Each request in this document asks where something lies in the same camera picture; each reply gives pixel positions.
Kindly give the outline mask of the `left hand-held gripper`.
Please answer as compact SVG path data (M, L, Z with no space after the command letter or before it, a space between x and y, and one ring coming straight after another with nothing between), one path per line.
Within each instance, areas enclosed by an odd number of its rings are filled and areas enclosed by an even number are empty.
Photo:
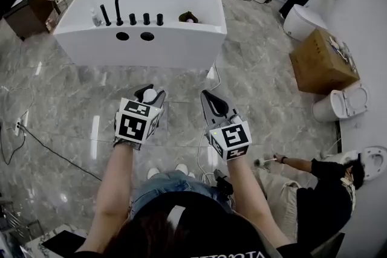
M153 84L138 85L121 98L114 120L114 146L127 144L140 150L154 134L164 112L166 92L153 88Z

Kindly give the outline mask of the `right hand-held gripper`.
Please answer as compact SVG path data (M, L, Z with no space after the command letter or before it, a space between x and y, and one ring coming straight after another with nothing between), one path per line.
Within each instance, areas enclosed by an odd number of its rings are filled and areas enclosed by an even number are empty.
M248 122L241 118L236 105L208 90L201 92L200 99L208 124L209 144L224 161L244 156L252 144L252 136Z

